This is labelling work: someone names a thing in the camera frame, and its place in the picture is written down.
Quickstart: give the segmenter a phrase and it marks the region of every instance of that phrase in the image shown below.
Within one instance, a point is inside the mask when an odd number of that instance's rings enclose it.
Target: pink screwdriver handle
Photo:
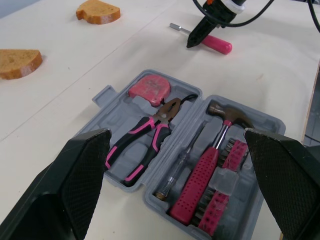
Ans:
[[[184,225],[188,225],[194,215],[197,204],[217,166],[219,151],[209,147],[193,169],[183,191],[170,210],[170,216]]]
[[[202,44],[225,55],[232,51],[232,44],[230,42],[210,35],[202,41]]]

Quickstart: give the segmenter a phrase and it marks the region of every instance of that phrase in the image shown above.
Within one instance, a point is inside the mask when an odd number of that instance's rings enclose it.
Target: toolbox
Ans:
[[[196,94],[197,98],[185,101],[176,116],[169,123],[171,134],[167,136],[155,158],[150,162],[145,172],[132,186],[123,184],[123,180],[132,172],[146,154],[152,144],[155,130],[141,136],[128,145],[117,160],[106,170],[104,177],[114,186],[125,192],[132,193],[145,185],[144,203],[163,218],[176,225],[187,234],[198,240],[249,240],[253,234],[256,221],[263,203],[250,154],[247,154],[235,171],[228,171],[221,165],[214,170],[206,186],[207,191],[218,191],[228,197],[228,202],[221,213],[213,236],[194,224],[194,218],[188,224],[183,224],[170,215],[170,210],[180,197],[188,178],[195,168],[201,155],[210,146],[221,131],[223,119],[217,115],[208,114],[207,108],[212,103],[223,107],[233,107],[241,110],[251,120],[254,127],[273,133],[284,134],[284,123],[270,115],[257,111],[222,96],[211,95],[203,99],[202,91],[190,84],[154,70],[145,70],[132,80],[121,92],[117,93],[112,86],[104,88],[93,101],[100,107],[99,113],[88,122],[78,134],[101,128],[112,132],[110,148],[127,132],[129,132],[143,117],[151,117],[161,106],[154,107],[141,96],[129,96],[129,89],[139,80],[149,75],[157,75],[168,80],[170,93],[164,99],[167,103],[175,98],[183,99]],[[220,145],[220,151],[228,147],[231,141],[246,142],[244,128],[232,125],[225,134]],[[179,154],[184,151],[192,139],[198,135],[190,151],[183,169],[171,187],[165,200],[155,196],[157,189],[168,177]]]

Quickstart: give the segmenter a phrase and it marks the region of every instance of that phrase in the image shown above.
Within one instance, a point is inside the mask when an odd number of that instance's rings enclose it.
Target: screwdriver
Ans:
[[[170,28],[173,28],[177,31],[183,31],[187,34],[190,34],[191,31],[184,29],[183,27],[174,24],[174,23],[170,23]],[[225,54],[227,55],[228,53],[230,53],[232,51],[232,44],[230,42],[224,41],[220,38],[208,35],[202,42],[202,44],[206,45],[207,47],[218,51],[219,53]]]
[[[176,183],[179,174],[181,173],[182,169],[185,167],[189,157],[190,157],[190,152],[191,149],[193,148],[196,140],[198,139],[200,133],[204,129],[205,124],[203,124],[200,129],[196,132],[195,136],[192,138],[190,144],[186,148],[186,150],[182,151],[178,158],[176,159],[173,167],[171,168],[171,171],[167,175],[166,181],[163,182],[158,190],[155,192],[155,196],[160,199],[161,201],[165,201],[168,193],[171,189],[171,187]]]

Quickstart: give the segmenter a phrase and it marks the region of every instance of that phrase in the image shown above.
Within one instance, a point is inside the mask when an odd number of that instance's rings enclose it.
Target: hammer head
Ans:
[[[254,125],[252,124],[251,120],[247,117],[247,115],[243,111],[232,106],[223,107],[219,105],[216,101],[212,101],[209,104],[206,112],[209,115],[219,116],[223,120],[228,120],[232,124],[238,124],[244,129],[254,128]]]

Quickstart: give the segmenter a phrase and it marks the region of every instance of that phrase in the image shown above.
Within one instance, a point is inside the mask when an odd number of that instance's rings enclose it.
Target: hammer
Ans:
[[[217,150],[224,141],[226,133],[232,125],[238,124],[244,129],[254,128],[254,125],[251,123],[251,120],[247,115],[243,111],[232,106],[226,106],[223,108],[217,102],[212,101],[206,109],[206,113],[213,116],[219,116],[223,119],[222,128],[212,144],[212,147]]]
[[[186,182],[181,195],[171,208],[171,217],[184,225],[188,225],[194,215],[197,204],[203,195],[208,182],[216,169],[219,147],[225,139],[228,129],[233,124],[239,124],[243,128],[253,128],[253,124],[246,114],[234,107],[222,107],[217,102],[211,102],[207,108],[207,114],[223,118],[220,132],[215,137],[212,146],[209,146],[193,169]]]

